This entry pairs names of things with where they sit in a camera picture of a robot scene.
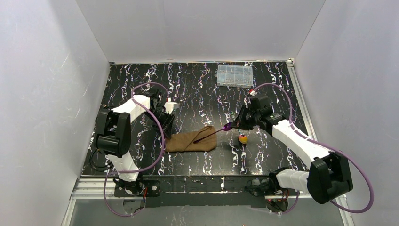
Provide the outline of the purple spoon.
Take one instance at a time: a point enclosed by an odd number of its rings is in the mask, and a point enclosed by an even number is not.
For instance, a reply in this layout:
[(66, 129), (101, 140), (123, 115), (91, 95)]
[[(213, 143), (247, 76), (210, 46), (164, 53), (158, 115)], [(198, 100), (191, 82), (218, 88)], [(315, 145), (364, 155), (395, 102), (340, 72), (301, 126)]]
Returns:
[(204, 140), (204, 139), (206, 139), (206, 138), (208, 138), (208, 137), (210, 137), (210, 136), (212, 136), (212, 135), (214, 135), (214, 134), (216, 134), (216, 133), (218, 133), (218, 132), (221, 132), (221, 131), (229, 131), (229, 130), (231, 130), (231, 129), (232, 129), (232, 122), (229, 122), (229, 123), (225, 124), (221, 129), (216, 130), (215, 132), (213, 132), (213, 133), (211, 133), (211, 134), (209, 134), (209, 135), (207, 135), (207, 136), (205, 136), (205, 137), (202, 137), (202, 138), (200, 138), (200, 139), (197, 139), (197, 140), (195, 140), (193, 143), (194, 143), (194, 144), (197, 144), (197, 143), (199, 143), (200, 141), (202, 141), (202, 140)]

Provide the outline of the brown burlap napkin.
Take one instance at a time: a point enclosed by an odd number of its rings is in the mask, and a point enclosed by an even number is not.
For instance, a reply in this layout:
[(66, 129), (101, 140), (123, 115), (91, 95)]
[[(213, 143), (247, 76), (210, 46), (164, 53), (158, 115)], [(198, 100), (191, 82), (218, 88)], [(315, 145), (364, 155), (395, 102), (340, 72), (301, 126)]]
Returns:
[[(205, 126), (197, 131), (172, 134), (170, 139), (166, 140), (165, 152), (209, 152), (217, 146), (217, 135), (213, 126)], [(207, 138), (194, 143), (203, 137)]]

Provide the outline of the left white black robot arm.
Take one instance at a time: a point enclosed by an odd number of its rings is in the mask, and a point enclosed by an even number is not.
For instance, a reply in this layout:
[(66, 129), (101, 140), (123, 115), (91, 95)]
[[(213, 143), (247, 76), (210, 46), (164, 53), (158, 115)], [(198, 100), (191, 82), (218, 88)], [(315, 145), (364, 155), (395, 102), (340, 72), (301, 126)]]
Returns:
[(129, 150), (131, 146), (131, 123), (146, 114), (156, 125), (161, 135), (161, 152), (165, 149), (165, 140), (171, 138), (173, 110), (177, 103), (171, 98), (162, 97), (158, 89), (139, 92), (122, 105), (103, 109), (97, 115), (94, 145), (104, 153), (113, 164), (118, 178), (113, 181), (121, 189), (138, 194), (144, 189), (140, 179), (141, 170), (136, 166)]

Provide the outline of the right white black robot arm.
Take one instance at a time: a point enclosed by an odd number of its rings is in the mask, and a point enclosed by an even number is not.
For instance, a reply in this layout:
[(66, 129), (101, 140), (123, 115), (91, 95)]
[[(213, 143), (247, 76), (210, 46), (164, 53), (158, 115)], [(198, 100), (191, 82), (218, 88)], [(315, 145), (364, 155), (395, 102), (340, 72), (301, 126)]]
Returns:
[(269, 173), (271, 183), (277, 190), (302, 191), (324, 204), (353, 189), (347, 158), (311, 142), (284, 115), (273, 110), (268, 97), (251, 97), (249, 104), (242, 106), (231, 123), (231, 128), (240, 130), (252, 130), (255, 126), (282, 142), (308, 168), (308, 171), (282, 168)]

